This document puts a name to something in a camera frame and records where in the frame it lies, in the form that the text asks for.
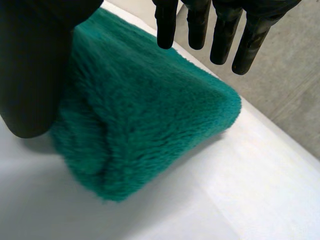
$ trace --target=folded towel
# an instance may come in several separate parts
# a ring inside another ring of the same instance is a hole
[[[74,31],[51,134],[81,184],[122,201],[229,128],[240,109],[231,87],[99,9]]]

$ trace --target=white surface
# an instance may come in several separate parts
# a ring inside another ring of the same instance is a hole
[[[320,163],[245,100],[230,130],[121,204],[77,184],[48,140],[0,122],[1,240],[319,240]]]
[[[156,6],[152,0],[107,0],[106,2],[109,2],[130,14],[139,17],[150,27],[157,29],[157,22],[155,19]],[[176,11],[177,14],[182,6],[183,3],[179,0]]]

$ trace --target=black rubber finger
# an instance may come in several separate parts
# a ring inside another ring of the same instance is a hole
[[[33,138],[55,121],[72,33],[12,3],[0,1],[0,114],[13,134]]]
[[[158,1],[155,10],[157,44],[162,49],[170,49],[175,38],[178,1],[162,3]]]
[[[215,23],[210,60],[216,65],[222,65],[227,61],[238,23],[243,9],[238,2],[224,3],[213,0],[217,20]]]
[[[208,18],[211,1],[206,1],[202,8],[190,8],[188,11],[188,41],[189,46],[195,50],[204,47],[208,28]]]
[[[244,75],[249,71],[271,26],[276,24],[281,17],[283,14],[260,18],[247,13],[243,35],[232,63],[232,71],[235,74]]]

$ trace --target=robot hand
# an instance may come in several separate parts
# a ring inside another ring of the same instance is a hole
[[[179,0],[152,0],[156,5],[157,42],[163,49],[171,48]],[[188,41],[191,48],[205,44],[211,0],[182,0],[188,8]],[[232,71],[246,74],[270,28],[301,0],[212,0],[217,20],[210,53],[212,63],[222,65],[228,54],[243,10],[246,26],[232,64]]]
[[[0,0],[0,114],[20,138],[55,120],[72,29],[103,0]]]

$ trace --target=concrete floor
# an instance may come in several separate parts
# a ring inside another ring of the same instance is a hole
[[[177,17],[175,41],[222,80],[320,159],[320,1],[303,0],[273,26],[250,71],[235,75],[231,65],[246,17],[239,23],[227,62],[209,60],[215,9],[211,7],[206,43],[202,50],[188,45],[187,8]]]

